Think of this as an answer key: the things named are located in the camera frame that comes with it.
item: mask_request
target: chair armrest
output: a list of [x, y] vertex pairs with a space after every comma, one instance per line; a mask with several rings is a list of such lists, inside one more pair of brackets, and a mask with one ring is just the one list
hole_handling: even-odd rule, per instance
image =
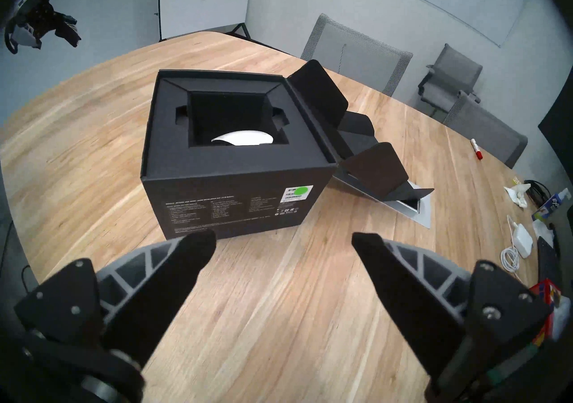
[[424, 79], [422, 80], [422, 82], [420, 84], [418, 84], [418, 94], [419, 95], [421, 95], [424, 92], [424, 84], [426, 82], [428, 82], [432, 78], [432, 76], [434, 76], [434, 74], [436, 73], [436, 72], [434, 72], [433, 68], [430, 68], [430, 67], [428, 67], [428, 68], [430, 69], [430, 71], [428, 72], [428, 74], [426, 76], [424, 76]]

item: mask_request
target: wall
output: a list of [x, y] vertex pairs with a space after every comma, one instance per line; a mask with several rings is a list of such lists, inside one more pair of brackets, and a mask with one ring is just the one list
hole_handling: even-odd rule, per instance
[[475, 90], [483, 107], [529, 138], [515, 170], [553, 190], [568, 182], [537, 129], [573, 64], [571, 35], [551, 0], [526, 0], [501, 48], [423, 0], [249, 0], [246, 24], [253, 39], [300, 56], [321, 13], [414, 54], [394, 92], [411, 106], [446, 42], [481, 63]]
[[96, 64], [159, 40], [157, 0], [50, 0], [77, 19], [81, 41], [73, 48], [53, 32], [40, 50], [0, 47], [0, 121], [45, 90]]

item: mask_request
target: tissue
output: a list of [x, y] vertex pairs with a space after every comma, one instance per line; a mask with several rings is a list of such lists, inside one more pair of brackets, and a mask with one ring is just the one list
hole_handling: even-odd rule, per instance
[[509, 187], [504, 187], [504, 189], [515, 204], [522, 209], [525, 209], [527, 207], [525, 192], [530, 187], [531, 184], [518, 184], [517, 186], [513, 186], [511, 189]]

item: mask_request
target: black box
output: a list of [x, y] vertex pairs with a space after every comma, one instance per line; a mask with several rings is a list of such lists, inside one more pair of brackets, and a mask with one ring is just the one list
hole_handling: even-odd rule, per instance
[[[295, 226], [336, 169], [336, 156], [278, 75], [160, 70], [141, 181], [166, 238], [218, 238]], [[260, 130], [272, 144], [211, 142]]]
[[[419, 201], [392, 145], [311, 60], [288, 78], [160, 70], [141, 181], [166, 238], [212, 228], [218, 238], [299, 225], [334, 175], [378, 201]], [[213, 138], [258, 130], [269, 144]]]

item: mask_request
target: wooden table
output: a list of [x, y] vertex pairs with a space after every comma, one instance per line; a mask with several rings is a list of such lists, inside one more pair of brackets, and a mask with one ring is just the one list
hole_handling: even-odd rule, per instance
[[[96, 270], [163, 240], [139, 180], [160, 68], [288, 76], [303, 61], [202, 32], [142, 48], [54, 87], [16, 112], [0, 159], [14, 224], [39, 281], [71, 260]], [[437, 121], [330, 73], [432, 194], [432, 228], [332, 180], [299, 227], [217, 244], [145, 367], [145, 401], [420, 401], [428, 377], [378, 300], [352, 232], [424, 247], [472, 270], [499, 263], [506, 215], [531, 235], [531, 210], [503, 186], [515, 173]], [[532, 286], [537, 253], [519, 276]]]

